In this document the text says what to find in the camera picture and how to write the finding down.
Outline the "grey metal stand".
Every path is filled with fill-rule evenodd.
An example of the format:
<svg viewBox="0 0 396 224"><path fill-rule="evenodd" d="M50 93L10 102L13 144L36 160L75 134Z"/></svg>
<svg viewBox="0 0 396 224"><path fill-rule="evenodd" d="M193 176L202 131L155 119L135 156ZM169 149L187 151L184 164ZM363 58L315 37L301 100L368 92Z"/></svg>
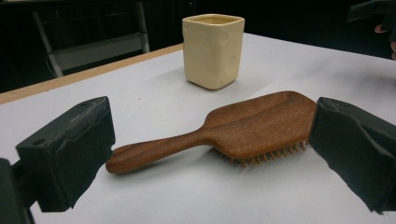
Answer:
<svg viewBox="0 0 396 224"><path fill-rule="evenodd" d="M143 53L150 52L144 4L138 1L134 5L138 23L138 31L136 33L56 50L53 49L50 43L44 28L45 23L41 20L38 12L34 11L32 16L47 52L46 64L53 76L62 77L65 70L108 60L121 56L121 54L138 50Z"/></svg>

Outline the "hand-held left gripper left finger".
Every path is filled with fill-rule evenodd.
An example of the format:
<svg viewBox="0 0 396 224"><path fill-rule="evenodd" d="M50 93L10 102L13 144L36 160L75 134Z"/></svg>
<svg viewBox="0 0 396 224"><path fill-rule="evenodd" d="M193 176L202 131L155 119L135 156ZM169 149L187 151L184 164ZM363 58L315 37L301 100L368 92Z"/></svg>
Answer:
<svg viewBox="0 0 396 224"><path fill-rule="evenodd" d="M107 97L77 104L17 145L21 168L29 175L23 187L28 205L43 212L75 206L90 187L115 144Z"/></svg>

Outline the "wooden paddle hairbrush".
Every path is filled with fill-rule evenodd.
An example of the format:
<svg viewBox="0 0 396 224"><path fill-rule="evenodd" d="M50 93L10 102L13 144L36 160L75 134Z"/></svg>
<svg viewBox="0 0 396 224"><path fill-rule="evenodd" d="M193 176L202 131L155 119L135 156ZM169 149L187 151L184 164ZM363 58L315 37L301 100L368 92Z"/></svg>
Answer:
<svg viewBox="0 0 396 224"><path fill-rule="evenodd" d="M295 91L271 93L211 111L198 130L118 147L106 169L125 174L183 150L210 146L246 167L309 147L317 104Z"/></svg>

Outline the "cream square ceramic cup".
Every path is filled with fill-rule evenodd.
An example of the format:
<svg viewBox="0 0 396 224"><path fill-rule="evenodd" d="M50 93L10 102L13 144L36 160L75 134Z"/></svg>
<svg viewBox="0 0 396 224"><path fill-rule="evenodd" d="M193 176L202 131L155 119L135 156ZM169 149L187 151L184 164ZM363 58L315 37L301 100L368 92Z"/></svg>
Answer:
<svg viewBox="0 0 396 224"><path fill-rule="evenodd" d="M185 78L208 90L222 89L239 74L245 19L203 14L182 20Z"/></svg>

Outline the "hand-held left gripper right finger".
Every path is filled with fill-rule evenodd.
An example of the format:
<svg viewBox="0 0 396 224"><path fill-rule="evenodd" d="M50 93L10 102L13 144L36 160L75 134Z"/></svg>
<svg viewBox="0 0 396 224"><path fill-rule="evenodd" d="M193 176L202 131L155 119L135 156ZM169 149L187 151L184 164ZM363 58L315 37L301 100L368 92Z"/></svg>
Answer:
<svg viewBox="0 0 396 224"><path fill-rule="evenodd" d="M370 211L396 212L395 125L321 97L308 142Z"/></svg>

